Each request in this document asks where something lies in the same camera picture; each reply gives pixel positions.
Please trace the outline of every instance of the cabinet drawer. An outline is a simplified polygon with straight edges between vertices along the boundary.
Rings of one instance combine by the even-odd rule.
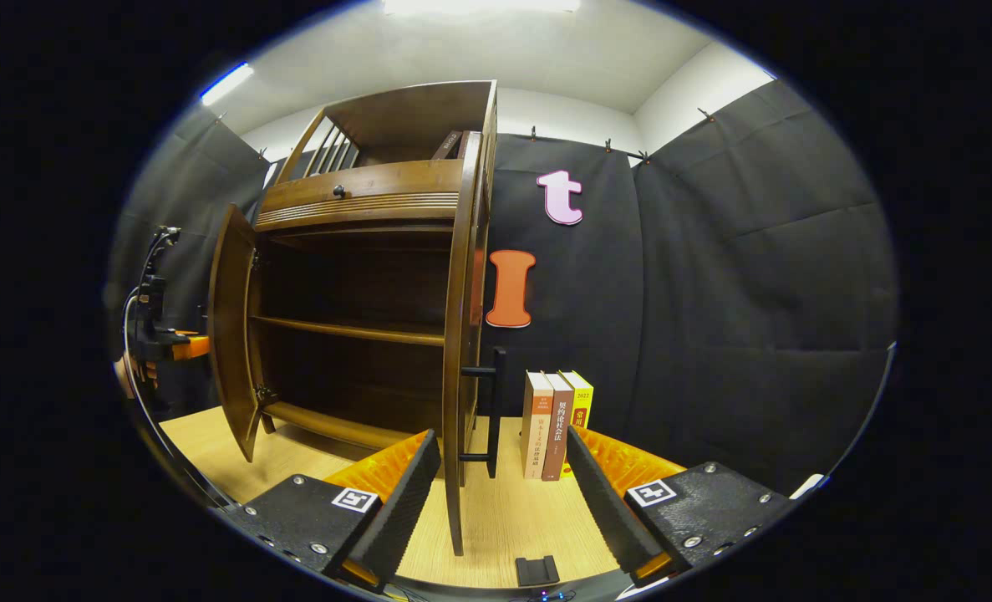
[[[343,195],[334,193],[343,187]],[[271,187],[255,229],[266,232],[350,222],[454,218],[462,160],[403,161],[331,171]]]

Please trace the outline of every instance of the open cabinet door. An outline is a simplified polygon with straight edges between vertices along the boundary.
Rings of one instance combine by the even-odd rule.
[[[464,464],[470,424],[476,413],[476,383],[462,377],[464,362],[476,365],[476,347],[471,345],[471,317],[476,314],[480,335],[480,312],[473,308],[472,274],[476,273],[476,192],[479,182],[481,133],[462,136],[465,161],[458,209],[450,243],[450,270],[447,275],[445,347],[443,347],[443,480],[447,496],[447,521],[455,556],[462,556],[462,519],[459,487],[465,484]]]
[[[254,229],[239,208],[230,205],[210,272],[210,361],[228,426],[248,462],[254,461],[259,419],[247,357],[247,293],[254,254]]]

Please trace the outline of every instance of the wooden table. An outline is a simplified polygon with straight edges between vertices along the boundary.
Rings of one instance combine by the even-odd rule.
[[[561,580],[583,579],[618,568],[577,481],[525,480],[518,446],[521,418],[503,418],[496,479],[484,462],[465,465],[462,533],[465,555],[455,556],[447,529],[443,481],[432,482],[397,574],[466,587],[517,587],[514,559],[552,555]],[[247,462],[220,407],[162,423],[165,433],[224,492],[250,502],[294,473],[327,477],[372,454],[274,419],[277,431],[260,430],[254,462]],[[470,452],[487,449],[488,419],[478,416]]]

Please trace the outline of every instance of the wooden cabinet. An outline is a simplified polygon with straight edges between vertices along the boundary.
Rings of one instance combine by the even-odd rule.
[[[323,123],[331,144],[286,180]],[[457,156],[431,160],[453,130]],[[229,210],[210,278],[210,355],[244,457],[271,416],[373,449],[435,428],[457,555],[495,147],[495,81],[325,107],[255,227]]]

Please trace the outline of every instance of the ceiling light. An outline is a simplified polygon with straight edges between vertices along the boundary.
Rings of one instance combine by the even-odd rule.
[[[216,103],[225,94],[232,92],[232,89],[235,89],[237,85],[242,84],[244,79],[251,77],[251,73],[254,73],[254,69],[251,69],[251,65],[248,64],[240,64],[232,69],[228,75],[221,77],[205,92],[202,92],[202,104],[210,106]]]
[[[384,14],[445,13],[465,15],[497,8],[571,13],[581,0],[384,0]]]

